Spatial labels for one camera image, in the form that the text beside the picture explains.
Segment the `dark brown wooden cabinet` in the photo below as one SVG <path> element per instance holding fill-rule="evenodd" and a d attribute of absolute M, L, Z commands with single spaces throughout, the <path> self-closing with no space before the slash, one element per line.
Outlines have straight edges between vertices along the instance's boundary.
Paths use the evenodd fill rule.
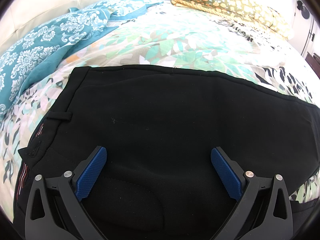
<path fill-rule="evenodd" d="M 320 65 L 316 59 L 310 53 L 307 53 L 305 60 L 320 79 Z"/>

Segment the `teal patterned pillow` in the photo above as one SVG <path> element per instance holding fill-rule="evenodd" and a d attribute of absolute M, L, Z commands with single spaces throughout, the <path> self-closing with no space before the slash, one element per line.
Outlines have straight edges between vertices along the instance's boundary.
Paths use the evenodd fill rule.
<path fill-rule="evenodd" d="M 101 31 L 109 22 L 134 20 L 147 13 L 150 7 L 162 4 L 162 0 L 100 0 L 68 15 L 60 27 L 76 33 L 88 28 Z"/>
<path fill-rule="evenodd" d="M 1 55 L 1 117 L 33 83 L 55 71 L 69 55 L 114 30 L 107 23 L 112 9 L 99 5 L 45 22 Z"/>

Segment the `white room door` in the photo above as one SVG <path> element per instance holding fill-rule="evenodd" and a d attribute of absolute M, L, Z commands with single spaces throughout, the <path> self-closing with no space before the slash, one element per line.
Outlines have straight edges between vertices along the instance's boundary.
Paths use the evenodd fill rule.
<path fill-rule="evenodd" d="M 290 41 L 300 55 L 306 58 L 307 53 L 312 55 L 314 49 L 317 47 L 316 38 L 319 33 L 319 26 L 311 12 L 309 19 L 306 20 L 302 17 L 301 12 L 297 9 L 297 1 L 298 0 L 296 0 Z"/>

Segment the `teal patterned pillow far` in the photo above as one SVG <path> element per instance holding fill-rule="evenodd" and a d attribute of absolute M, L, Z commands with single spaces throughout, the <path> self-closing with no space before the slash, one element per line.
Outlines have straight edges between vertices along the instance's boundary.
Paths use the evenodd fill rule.
<path fill-rule="evenodd" d="M 76 33 L 88 28 L 101 31 L 109 22 L 134 20 L 147 13 L 150 7 L 162 4 L 162 0 L 100 0 L 68 15 L 60 27 Z"/>

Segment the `black pants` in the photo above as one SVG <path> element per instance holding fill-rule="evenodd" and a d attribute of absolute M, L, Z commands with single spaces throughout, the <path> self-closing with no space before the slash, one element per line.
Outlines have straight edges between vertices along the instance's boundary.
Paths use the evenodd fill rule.
<path fill-rule="evenodd" d="M 19 149 L 13 227 L 25 238 L 36 175 L 107 160 L 81 205 L 105 239 L 213 239 L 236 205 L 211 161 L 280 174 L 295 238 L 319 207 L 293 194 L 319 170 L 319 108 L 220 72 L 151 65 L 80 67 Z"/>

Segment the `floral bed sheet mattress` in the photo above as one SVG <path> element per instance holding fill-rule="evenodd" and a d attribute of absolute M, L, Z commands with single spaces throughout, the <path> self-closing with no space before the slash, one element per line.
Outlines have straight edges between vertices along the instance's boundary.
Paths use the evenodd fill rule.
<path fill-rule="evenodd" d="M 1 210 L 14 217 L 14 193 L 25 147 L 75 67 L 153 64 L 218 71 L 319 105 L 319 79 L 280 35 L 249 23 L 177 7 L 165 1 L 69 55 L 33 83 L 1 117 Z"/>

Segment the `orange floral folded quilt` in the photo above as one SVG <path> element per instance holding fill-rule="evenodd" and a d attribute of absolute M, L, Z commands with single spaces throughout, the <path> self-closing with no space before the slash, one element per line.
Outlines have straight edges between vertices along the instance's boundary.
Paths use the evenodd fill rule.
<path fill-rule="evenodd" d="M 279 12 L 261 0 L 170 0 L 178 7 L 192 8 L 224 18 L 249 22 L 255 28 L 276 33 L 288 39 L 288 24 Z"/>

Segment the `teal patterned pillow near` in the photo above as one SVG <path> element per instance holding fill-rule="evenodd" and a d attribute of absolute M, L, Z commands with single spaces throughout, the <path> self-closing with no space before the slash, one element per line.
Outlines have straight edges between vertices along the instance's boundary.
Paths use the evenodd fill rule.
<path fill-rule="evenodd" d="M 33 83 L 55 71 L 69 55 L 114 30 L 107 23 L 112 9 L 99 5 L 45 22 L 1 55 L 1 117 Z"/>

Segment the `black hat on door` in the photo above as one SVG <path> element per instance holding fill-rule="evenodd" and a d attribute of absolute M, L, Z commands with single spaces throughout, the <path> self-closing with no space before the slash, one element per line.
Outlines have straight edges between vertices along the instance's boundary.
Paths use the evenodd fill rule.
<path fill-rule="evenodd" d="M 310 11 L 301 0 L 297 1 L 297 9 L 301 12 L 301 15 L 304 19 L 307 20 L 310 18 Z"/>

